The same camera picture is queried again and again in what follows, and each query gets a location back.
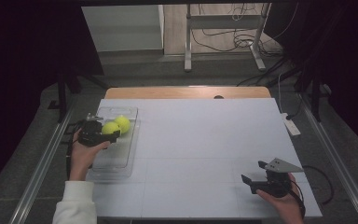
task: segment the white tabletop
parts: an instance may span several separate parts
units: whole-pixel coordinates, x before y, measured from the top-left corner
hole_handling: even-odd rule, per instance
[[[301,166],[275,100],[101,100],[135,106],[141,121],[132,175],[95,183],[99,217],[235,219],[277,213],[241,175],[265,181],[258,161]],[[304,173],[306,217],[322,214]]]

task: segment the yellow tennis ball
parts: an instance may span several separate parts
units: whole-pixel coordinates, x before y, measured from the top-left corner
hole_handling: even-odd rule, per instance
[[[130,129],[130,126],[131,126],[130,120],[127,119],[123,115],[120,115],[120,116],[116,117],[115,122],[120,127],[121,133],[126,133]]]
[[[103,134],[110,134],[110,133],[113,133],[115,131],[120,131],[120,133],[121,133],[120,126],[118,126],[118,124],[116,122],[113,122],[113,121],[106,122],[104,124],[104,126],[103,126],[103,129],[102,129]]]

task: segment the power strip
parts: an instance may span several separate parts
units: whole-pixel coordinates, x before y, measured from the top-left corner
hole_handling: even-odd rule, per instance
[[[298,136],[301,135],[300,130],[297,128],[297,126],[295,125],[295,123],[290,120],[290,119],[286,119],[287,117],[287,113],[281,113],[282,115],[282,120],[284,125],[286,125],[287,128],[287,132],[290,133],[291,136]]]

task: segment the person's hand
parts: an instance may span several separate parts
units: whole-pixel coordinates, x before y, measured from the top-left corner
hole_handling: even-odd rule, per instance
[[[292,174],[289,174],[289,177],[292,181],[296,182],[295,177]],[[298,188],[293,182],[292,182],[292,191],[296,195],[298,195]],[[281,219],[283,219],[283,221],[286,224],[304,223],[301,217],[301,212],[298,203],[292,195],[287,194],[282,198],[275,198],[274,196],[260,189],[258,189],[256,192],[261,198],[263,198],[264,200],[266,200],[267,202],[271,203],[274,206],[274,208],[278,211]]]
[[[95,147],[86,147],[77,141],[79,133],[80,130],[74,134],[71,174],[69,175],[69,180],[85,180],[87,171],[92,165],[97,153],[110,145],[110,142],[106,141]]]

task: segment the wall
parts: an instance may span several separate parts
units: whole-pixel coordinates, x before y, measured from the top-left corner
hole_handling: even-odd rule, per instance
[[[97,51],[162,49],[158,6],[82,7]]]

